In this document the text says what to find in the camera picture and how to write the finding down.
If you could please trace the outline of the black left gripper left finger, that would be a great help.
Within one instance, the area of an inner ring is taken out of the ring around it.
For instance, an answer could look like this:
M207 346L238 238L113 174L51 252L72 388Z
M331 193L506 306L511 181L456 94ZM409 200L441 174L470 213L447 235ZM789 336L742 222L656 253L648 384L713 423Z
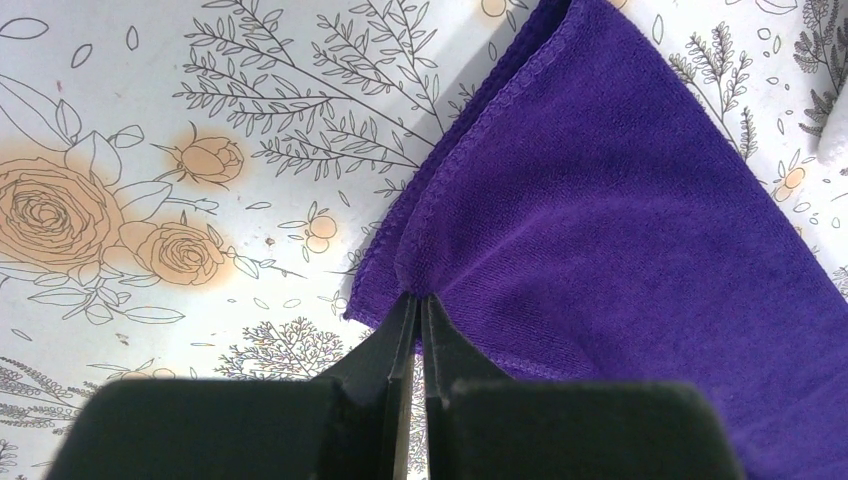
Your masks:
M85 405L52 479L403 479L417 300L309 380L120 380Z

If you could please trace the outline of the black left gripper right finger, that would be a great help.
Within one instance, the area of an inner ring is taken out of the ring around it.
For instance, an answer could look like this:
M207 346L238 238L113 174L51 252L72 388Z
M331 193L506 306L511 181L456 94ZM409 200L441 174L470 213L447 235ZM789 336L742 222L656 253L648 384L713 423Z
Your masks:
M520 381L421 303L435 479L740 479L721 422L674 382Z

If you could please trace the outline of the purple microfibre towel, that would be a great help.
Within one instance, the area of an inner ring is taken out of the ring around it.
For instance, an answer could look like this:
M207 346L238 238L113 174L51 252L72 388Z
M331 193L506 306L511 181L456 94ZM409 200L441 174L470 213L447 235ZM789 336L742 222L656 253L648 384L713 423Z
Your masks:
M751 479L847 475L847 304L606 1L542 1L394 202L346 317L436 294L507 372L684 380Z

